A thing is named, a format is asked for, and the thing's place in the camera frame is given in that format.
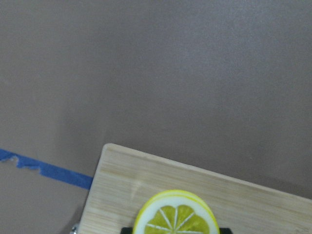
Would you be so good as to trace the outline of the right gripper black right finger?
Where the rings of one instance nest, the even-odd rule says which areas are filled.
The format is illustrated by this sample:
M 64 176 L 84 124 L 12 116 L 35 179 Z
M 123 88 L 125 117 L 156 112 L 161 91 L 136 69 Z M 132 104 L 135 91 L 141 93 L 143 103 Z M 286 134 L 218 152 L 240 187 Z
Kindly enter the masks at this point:
M 219 228 L 219 233 L 220 234 L 233 234 L 230 228 Z

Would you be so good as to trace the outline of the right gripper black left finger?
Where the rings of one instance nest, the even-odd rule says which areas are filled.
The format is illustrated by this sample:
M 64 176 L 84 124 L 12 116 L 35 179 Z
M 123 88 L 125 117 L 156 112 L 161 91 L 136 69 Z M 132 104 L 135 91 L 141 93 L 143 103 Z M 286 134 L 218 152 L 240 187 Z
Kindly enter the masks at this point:
M 122 227 L 121 234 L 132 234 L 133 228 L 132 227 Z

